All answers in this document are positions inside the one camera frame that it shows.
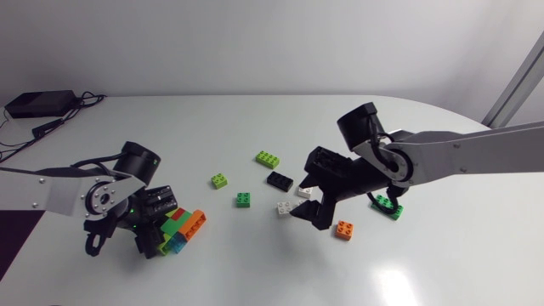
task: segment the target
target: power adapter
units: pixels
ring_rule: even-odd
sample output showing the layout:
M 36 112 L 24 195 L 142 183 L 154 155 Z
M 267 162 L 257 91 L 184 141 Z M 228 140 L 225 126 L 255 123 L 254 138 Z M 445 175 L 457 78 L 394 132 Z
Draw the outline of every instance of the power adapter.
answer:
M 5 108 L 13 118 L 64 116 L 78 101 L 71 90 L 23 93 Z

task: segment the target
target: blue lego brick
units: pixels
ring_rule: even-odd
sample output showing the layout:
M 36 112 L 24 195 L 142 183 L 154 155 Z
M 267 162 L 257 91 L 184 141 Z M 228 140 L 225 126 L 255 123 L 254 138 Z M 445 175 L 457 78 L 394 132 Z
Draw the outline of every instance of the blue lego brick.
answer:
M 170 248 L 170 250 L 174 251 L 176 254 L 178 254 L 181 251 L 181 249 L 185 247 L 186 244 L 187 244 L 187 240 L 180 233 L 176 233 L 168 241 L 168 247 Z

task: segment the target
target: white table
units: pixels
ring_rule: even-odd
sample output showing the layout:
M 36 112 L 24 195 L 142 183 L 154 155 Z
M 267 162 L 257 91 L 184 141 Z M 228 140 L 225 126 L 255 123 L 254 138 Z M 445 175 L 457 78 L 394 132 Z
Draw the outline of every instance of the white table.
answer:
M 283 193 L 267 185 L 270 170 L 254 156 L 277 155 L 276 171 L 295 185 L 317 145 L 356 157 L 336 120 L 369 101 L 386 130 L 485 129 L 447 110 L 376 96 L 109 98 L 83 111 L 2 166 L 67 166 L 134 141 L 162 158 L 151 186 L 170 184 L 180 206 L 203 210 L 207 223 L 179 255 L 146 260 L 133 234 L 118 229 L 91 258 L 83 221 L 46 212 L 0 282 L 0 304 L 543 305 L 541 173 L 416 186 L 401 198 L 397 222 L 364 196 L 343 201 L 334 223 L 354 224 L 349 242 L 332 228 L 276 217 L 276 202 L 300 198 L 295 186 Z M 229 180 L 221 190 L 210 184 L 217 173 Z M 251 208 L 234 207 L 238 192 L 252 193 Z

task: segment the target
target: black cable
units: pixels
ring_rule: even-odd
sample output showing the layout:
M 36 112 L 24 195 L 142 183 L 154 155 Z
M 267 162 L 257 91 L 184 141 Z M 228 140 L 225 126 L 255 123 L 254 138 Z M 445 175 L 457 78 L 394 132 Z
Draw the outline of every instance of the black cable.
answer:
M 374 153 L 374 156 L 376 157 L 376 159 L 378 159 L 379 162 L 381 162 L 385 167 L 387 167 L 389 170 L 393 171 L 393 172 L 396 172 L 396 167 L 397 167 L 397 164 L 392 162 L 392 161 L 388 161 L 387 159 L 385 159 L 385 157 L 383 157 L 382 155 L 382 152 L 380 152 L 379 150 L 379 139 L 377 137 L 378 133 L 377 133 L 377 128 L 376 128 L 376 123 L 374 123 L 374 121 L 372 120 L 372 118 L 370 118 L 370 120 L 368 121 L 368 125 L 369 125 L 369 128 L 371 130 L 371 148 L 372 148 L 372 153 Z
M 115 154 L 113 156 L 97 157 L 97 158 L 87 159 L 85 161 L 78 161 L 75 164 L 70 165 L 70 167 L 81 167 L 88 164 L 95 164 L 97 162 L 110 162 L 125 156 L 125 154 L 126 154 L 125 152 L 122 152 L 119 154 Z
M 378 132 L 377 135 L 378 135 L 379 137 L 387 137 L 387 138 L 389 139 L 389 141 L 394 142 L 393 136 L 389 135 L 388 133 L 385 133 L 385 132 Z
M 56 126 L 56 127 L 52 127 L 51 129 L 49 129 L 47 132 L 45 132 L 42 136 L 40 137 L 37 137 L 37 138 L 34 138 L 32 140 L 29 140 L 27 142 L 22 142 L 20 144 L 9 144 L 9 145 L 5 145 L 5 144 L 2 144 L 0 143 L 0 145 L 4 145 L 4 146 L 8 146 L 8 147 L 15 147 L 15 146 L 18 146 L 18 145 L 22 145 L 20 148 L 18 149 L 14 149 L 14 150 L 3 150 L 3 151 L 0 151 L 0 163 L 2 162 L 5 162 L 7 161 L 9 158 L 11 158 L 12 156 L 14 156 L 15 154 L 21 152 L 22 150 L 30 147 L 31 145 L 34 145 L 36 142 L 38 142 L 39 140 L 43 139 L 44 137 L 46 137 L 47 135 L 51 134 L 52 132 L 54 132 L 57 128 L 61 127 L 63 124 L 65 124 L 66 122 L 68 122 L 69 120 L 73 119 L 81 109 L 83 108 L 88 108 L 88 107 L 91 107 L 91 106 L 95 106 L 97 105 L 98 103 L 102 102 L 102 100 L 104 100 L 104 98 L 107 97 L 106 95 L 104 94 L 94 94 L 94 93 L 91 93 L 91 92 L 84 92 L 82 94 L 82 96 L 79 98 L 79 104 L 77 106 L 75 106 L 74 108 L 72 108 L 71 110 L 69 110 L 66 115 L 62 118 L 62 120 L 60 121 L 60 123 Z M 86 99 L 96 99 L 93 103 L 90 103 L 90 104 L 85 104 L 85 100 Z M 8 120 L 8 118 L 6 117 L 6 114 L 5 114 L 5 109 L 4 109 L 4 117 L 6 118 L 6 120 Z M 10 152 L 10 151 L 13 151 L 13 153 L 9 154 L 8 156 L 5 156 L 3 157 L 3 153 L 5 152 Z
M 110 175 L 110 170 L 108 170 L 108 168 L 105 167 L 101 162 L 93 162 L 93 164 L 102 169 L 102 171 L 104 171 L 104 175 Z

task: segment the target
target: lego brick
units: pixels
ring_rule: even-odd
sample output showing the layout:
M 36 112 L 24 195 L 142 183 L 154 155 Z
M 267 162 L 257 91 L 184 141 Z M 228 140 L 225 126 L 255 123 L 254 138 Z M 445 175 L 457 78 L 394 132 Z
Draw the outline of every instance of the lego brick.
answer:
M 251 194 L 249 192 L 239 193 L 236 197 L 236 207 L 248 208 L 251 202 Z
M 284 217 L 289 217 L 291 216 L 290 212 L 291 210 L 295 209 L 295 207 L 297 207 L 298 204 L 291 204 L 289 201 L 287 202 L 279 202 L 277 204 L 277 207 L 278 207 L 278 217 L 280 218 L 284 218 Z
M 182 214 L 181 217 L 179 217 L 179 219 L 178 219 L 179 227 L 181 227 L 183 224 L 185 224 L 185 222 L 187 222 L 187 220 L 189 220 L 191 215 L 192 215 L 192 213 L 190 213 L 190 212 L 184 212 L 184 214 Z
M 309 199 L 310 196 L 312 195 L 312 190 L 314 188 L 313 187 L 309 187 L 309 188 L 298 188 L 298 191 L 297 191 L 297 195 L 298 196 L 301 196 L 301 197 L 305 197 L 306 199 Z
M 189 220 L 181 226 L 178 232 L 184 236 L 187 241 L 196 234 L 200 227 L 206 222 L 206 215 L 201 210 L 195 210 Z
M 175 213 L 176 213 L 176 210 L 173 209 L 173 210 L 171 210 L 170 212 L 165 213 L 165 215 L 166 215 L 167 217 L 171 218 Z
M 381 205 L 387 207 L 387 208 L 393 208 L 393 203 L 385 196 L 381 196 L 381 195 L 378 195 L 376 197 L 376 201 L 378 203 L 380 203 Z M 374 205 L 374 203 L 372 203 L 371 207 L 377 211 L 379 211 L 380 213 L 382 213 L 383 215 L 386 215 L 388 217 L 390 217 L 391 219 L 393 220 L 397 220 L 398 218 L 400 218 L 400 214 L 402 214 L 402 212 L 405 210 L 404 207 L 402 207 L 402 205 L 399 205 L 399 208 L 397 209 L 397 211 L 394 213 L 394 214 L 385 214 L 383 213 L 380 208 L 376 207 L 376 205 Z
M 174 220 L 174 219 L 168 219 L 167 222 L 165 222 L 162 226 L 161 226 L 161 230 L 170 235 L 170 236 L 173 236 L 174 234 L 176 234 L 176 232 L 178 231 L 179 229 L 179 226 L 177 224 L 177 221 Z
M 181 228 L 181 226 L 185 224 L 185 222 L 190 218 L 190 216 L 191 216 L 190 212 L 184 212 L 181 215 L 181 217 L 179 217 L 178 220 L 169 218 L 167 222 L 165 222 L 161 226 L 161 230 L 169 234 L 170 236 L 173 236 L 179 230 L 179 228 Z
M 257 156 L 255 156 L 255 160 L 270 169 L 274 169 L 280 164 L 280 159 L 278 157 L 265 151 L 260 151 Z
M 348 222 L 339 221 L 337 226 L 337 232 L 334 235 L 344 240 L 350 240 L 354 234 L 354 225 Z
M 164 242 L 161 243 L 158 247 L 157 247 L 157 250 L 159 250 L 159 253 L 162 254 L 162 255 L 166 255 L 168 254 L 168 252 L 170 252 L 170 247 L 168 246 L 168 242 L 170 241 L 170 239 L 172 238 L 169 234 L 167 233 L 162 233 L 162 236 L 164 237 Z
M 180 233 L 176 233 L 170 241 L 168 241 L 168 248 L 178 254 L 181 249 L 185 247 L 187 240 Z
M 272 171 L 272 173 L 266 178 L 266 182 L 285 192 L 289 191 L 292 186 L 292 179 L 283 176 L 275 171 Z
M 170 216 L 170 218 L 174 219 L 175 221 L 178 221 L 179 217 L 181 217 L 181 215 L 184 213 L 185 213 L 185 210 L 181 207 L 178 207 L 178 209 L 174 211 L 174 214 Z
M 212 177 L 212 183 L 216 189 L 219 189 L 226 186 L 229 182 L 227 181 L 227 178 L 222 173 L 219 173 L 218 175 L 214 175 Z

